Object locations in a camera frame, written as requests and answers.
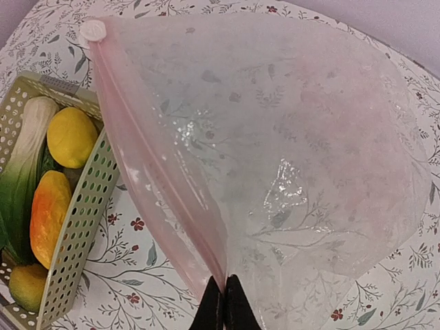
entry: translucent plastic bag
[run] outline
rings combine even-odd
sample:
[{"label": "translucent plastic bag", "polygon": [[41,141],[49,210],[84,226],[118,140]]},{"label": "translucent plastic bag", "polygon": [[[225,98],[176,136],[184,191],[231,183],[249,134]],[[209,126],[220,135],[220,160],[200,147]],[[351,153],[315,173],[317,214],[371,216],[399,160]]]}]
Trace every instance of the translucent plastic bag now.
[{"label": "translucent plastic bag", "polygon": [[319,329],[414,231],[429,172],[405,82],[355,37],[229,14],[104,18],[90,43],[137,209],[201,297],[237,274],[262,329]]}]

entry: green basket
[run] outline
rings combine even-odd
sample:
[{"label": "green basket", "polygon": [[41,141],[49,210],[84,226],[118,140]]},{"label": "green basket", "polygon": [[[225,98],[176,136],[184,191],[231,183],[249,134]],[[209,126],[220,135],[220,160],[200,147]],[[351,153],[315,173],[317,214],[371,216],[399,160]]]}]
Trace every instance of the green basket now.
[{"label": "green basket", "polygon": [[[95,93],[55,78],[23,72],[0,106],[0,173],[8,163],[20,134],[24,104],[30,98],[43,95],[62,107],[82,109],[102,127]],[[4,315],[20,330],[49,327],[72,308],[96,229],[118,178],[118,166],[102,129],[73,193],[47,276],[39,314],[28,313],[17,304],[2,307]],[[13,266],[13,261],[3,253],[0,279],[6,285]]]}]

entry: lemon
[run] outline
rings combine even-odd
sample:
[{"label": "lemon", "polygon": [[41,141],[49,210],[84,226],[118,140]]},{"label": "lemon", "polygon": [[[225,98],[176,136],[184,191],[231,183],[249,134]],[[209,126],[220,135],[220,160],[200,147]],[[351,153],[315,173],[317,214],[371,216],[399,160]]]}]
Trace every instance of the lemon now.
[{"label": "lemon", "polygon": [[9,280],[9,292],[26,311],[38,313],[46,284],[47,270],[39,264],[16,266]]},{"label": "lemon", "polygon": [[47,130],[49,152],[66,168],[83,167],[97,139],[98,132],[89,116],[72,107],[58,112]]}]

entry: floral tablecloth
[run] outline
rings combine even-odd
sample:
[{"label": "floral tablecloth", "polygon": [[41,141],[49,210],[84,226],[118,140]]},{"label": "floral tablecloth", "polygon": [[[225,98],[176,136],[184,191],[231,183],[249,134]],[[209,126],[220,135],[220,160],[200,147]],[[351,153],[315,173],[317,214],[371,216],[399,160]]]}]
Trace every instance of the floral tablecloth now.
[{"label": "floral tablecloth", "polygon": [[[329,24],[376,47],[398,66],[416,100],[414,112],[432,167],[427,208],[415,235],[356,281],[323,329],[440,329],[440,82],[374,38],[279,1],[40,0],[0,51],[0,97],[25,69],[93,89],[93,63],[77,39],[78,26],[88,17],[228,12]],[[326,285],[312,279],[311,297],[325,294]],[[11,300],[4,286],[0,293]],[[74,309],[53,329],[185,330],[196,310],[197,301],[155,244],[120,182],[102,216]],[[274,306],[273,312],[281,316],[287,311]]]}]

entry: yellow fruit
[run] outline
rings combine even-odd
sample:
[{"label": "yellow fruit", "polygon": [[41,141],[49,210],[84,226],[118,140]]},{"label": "yellow fruit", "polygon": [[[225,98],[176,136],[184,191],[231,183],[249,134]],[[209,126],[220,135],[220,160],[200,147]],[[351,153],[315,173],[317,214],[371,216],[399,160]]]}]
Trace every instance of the yellow fruit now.
[{"label": "yellow fruit", "polygon": [[26,311],[38,313],[43,299],[47,270],[38,264],[16,266],[9,280],[9,292]]},{"label": "yellow fruit", "polygon": [[72,192],[61,172],[49,170],[41,178],[32,201],[30,246],[35,257],[50,268],[56,242],[69,208]]},{"label": "yellow fruit", "polygon": [[97,139],[98,132],[89,116],[71,107],[58,112],[47,130],[50,154],[67,168],[83,167]]}]

